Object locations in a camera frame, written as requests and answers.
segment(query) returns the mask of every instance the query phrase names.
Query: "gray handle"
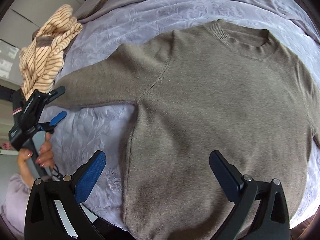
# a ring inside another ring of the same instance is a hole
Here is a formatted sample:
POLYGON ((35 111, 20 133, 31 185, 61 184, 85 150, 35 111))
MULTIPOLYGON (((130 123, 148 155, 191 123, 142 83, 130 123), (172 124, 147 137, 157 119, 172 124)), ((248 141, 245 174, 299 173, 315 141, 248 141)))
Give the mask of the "gray handle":
POLYGON ((26 163, 28 168, 33 176, 34 179, 43 179, 44 181, 48 180, 52 177, 52 173, 50 168, 41 168, 38 164, 35 163, 37 157, 39 156, 39 150, 41 145, 45 142, 45 131, 37 132, 33 137, 32 141, 36 148, 37 155, 33 153, 32 157, 27 159, 26 163))

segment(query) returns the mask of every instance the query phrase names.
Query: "bed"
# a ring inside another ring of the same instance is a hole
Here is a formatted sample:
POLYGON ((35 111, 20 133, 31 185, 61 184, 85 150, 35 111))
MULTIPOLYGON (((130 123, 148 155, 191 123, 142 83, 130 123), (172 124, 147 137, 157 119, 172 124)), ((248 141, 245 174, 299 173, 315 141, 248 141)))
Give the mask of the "bed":
MULTIPOLYGON (((87 0, 75 16, 84 24, 68 51, 63 76, 107 58, 123 42, 142 44, 173 29, 223 19, 238 25, 269 29, 296 53, 320 87, 320 36, 305 11, 292 0, 87 0)), ((62 109, 46 108, 41 121, 62 109)), ((55 161, 62 174, 73 174, 102 150, 107 165, 85 206, 109 223, 127 230, 122 221, 121 138, 133 112, 131 105, 65 109, 66 119, 52 136, 55 161)), ((294 228, 315 214, 320 204, 320 149, 313 142, 303 200, 290 221, 294 228)))

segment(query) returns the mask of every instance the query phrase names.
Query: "human hand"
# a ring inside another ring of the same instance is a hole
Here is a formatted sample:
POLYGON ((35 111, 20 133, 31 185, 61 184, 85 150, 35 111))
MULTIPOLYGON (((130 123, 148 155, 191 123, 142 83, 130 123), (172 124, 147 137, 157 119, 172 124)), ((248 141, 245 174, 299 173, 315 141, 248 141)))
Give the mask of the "human hand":
MULTIPOLYGON (((36 163, 40 165, 42 168, 50 167, 51 170, 54 168, 54 160, 53 160, 53 152, 52 152, 52 144, 49 141, 51 138, 50 133, 45 134, 45 142, 40 147, 40 156, 37 158, 36 163)), ((18 154, 18 166, 20 169, 20 175, 29 187, 32 187, 34 178, 28 168, 26 160, 32 156, 32 152, 28 149, 21 149, 18 154)))

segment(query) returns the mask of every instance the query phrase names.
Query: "striped towel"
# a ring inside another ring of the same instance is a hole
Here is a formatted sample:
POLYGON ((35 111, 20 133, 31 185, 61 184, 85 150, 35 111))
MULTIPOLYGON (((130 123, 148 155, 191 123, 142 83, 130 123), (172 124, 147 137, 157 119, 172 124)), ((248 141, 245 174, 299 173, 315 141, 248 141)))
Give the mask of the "striped towel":
POLYGON ((62 5, 39 29, 34 40, 20 52, 19 69, 23 78, 22 91, 29 99, 35 89, 48 93, 64 64, 63 50, 82 30, 72 17, 72 7, 62 5))

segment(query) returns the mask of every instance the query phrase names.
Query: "blue gripper pad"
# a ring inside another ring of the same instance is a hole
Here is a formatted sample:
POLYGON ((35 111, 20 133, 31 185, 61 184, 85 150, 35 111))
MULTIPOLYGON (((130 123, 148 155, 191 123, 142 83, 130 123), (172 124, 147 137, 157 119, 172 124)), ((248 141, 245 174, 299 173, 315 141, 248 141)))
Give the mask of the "blue gripper pad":
POLYGON ((100 151, 91 166, 84 172, 75 186, 75 199, 78 204, 85 202, 106 165, 106 155, 100 151))

